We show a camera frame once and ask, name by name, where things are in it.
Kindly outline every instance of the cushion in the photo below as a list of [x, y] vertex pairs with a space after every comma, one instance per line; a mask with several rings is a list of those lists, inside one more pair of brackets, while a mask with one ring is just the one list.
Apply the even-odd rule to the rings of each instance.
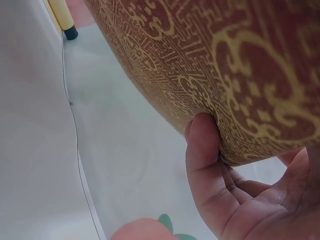
[[128, 77], [178, 131], [198, 112], [215, 117], [225, 163], [320, 142], [319, 0], [86, 3]]

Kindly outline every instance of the white wall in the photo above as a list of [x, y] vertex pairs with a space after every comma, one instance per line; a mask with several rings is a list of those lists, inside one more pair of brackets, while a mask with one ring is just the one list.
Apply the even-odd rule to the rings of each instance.
[[97, 240], [61, 38], [41, 0], [0, 1], [0, 33], [0, 239]]

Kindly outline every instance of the peach print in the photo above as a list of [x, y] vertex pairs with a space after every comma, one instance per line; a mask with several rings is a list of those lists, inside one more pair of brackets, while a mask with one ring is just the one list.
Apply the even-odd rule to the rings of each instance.
[[76, 28], [83, 28], [95, 23], [90, 11], [88, 10], [84, 0], [66, 0], [65, 1], [71, 16], [74, 20]]
[[162, 214], [158, 220], [140, 218], [129, 222], [117, 230], [110, 240], [197, 240], [186, 234], [173, 234], [173, 226], [168, 215]]

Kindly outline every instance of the thin black line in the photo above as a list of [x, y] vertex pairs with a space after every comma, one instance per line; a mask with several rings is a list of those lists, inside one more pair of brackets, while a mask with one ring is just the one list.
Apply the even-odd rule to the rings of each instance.
[[75, 127], [75, 134], [76, 134], [76, 156], [77, 156], [77, 164], [78, 164], [78, 171], [79, 171], [80, 181], [81, 181], [81, 185], [82, 185], [82, 190], [83, 190], [83, 193], [84, 193], [85, 201], [86, 201], [86, 204], [88, 205], [88, 208], [89, 208], [89, 211], [90, 211], [90, 215], [91, 215], [91, 218], [92, 218], [92, 221], [93, 221], [93, 225], [94, 225], [96, 234], [98, 235], [99, 240], [101, 240], [100, 235], [99, 235], [99, 231], [98, 231], [97, 226], [96, 226], [96, 222], [95, 222], [95, 220], [94, 220], [94, 216], [93, 216], [92, 211], [91, 211], [91, 209], [90, 209], [90, 205], [89, 205], [88, 198], [87, 198], [86, 191], [85, 191], [85, 187], [84, 187], [84, 182], [83, 182], [83, 179], [82, 179], [82, 177], [81, 177], [81, 172], [80, 172], [78, 129], [77, 129], [77, 124], [76, 124], [75, 115], [74, 115], [74, 112], [72, 111], [72, 107], [70, 106], [69, 95], [68, 95], [67, 89], [66, 89], [66, 84], [67, 84], [67, 83], [66, 83], [66, 80], [65, 80], [65, 58], [64, 58], [64, 35], [63, 35], [63, 34], [61, 34], [61, 56], [62, 56], [62, 78], [63, 78], [63, 87], [64, 87], [64, 91], [65, 91], [65, 96], [66, 96], [66, 98], [67, 98], [67, 100], [68, 100], [69, 108], [70, 108], [71, 113], [72, 113], [72, 117], [73, 117], [73, 121], [74, 121], [74, 127]]

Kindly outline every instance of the hand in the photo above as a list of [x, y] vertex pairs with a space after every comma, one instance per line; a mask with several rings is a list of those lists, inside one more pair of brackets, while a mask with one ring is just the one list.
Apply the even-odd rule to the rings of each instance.
[[198, 114], [185, 138], [194, 202], [220, 240], [320, 240], [320, 145], [279, 156], [287, 170], [266, 185], [219, 159], [220, 136], [209, 114]]

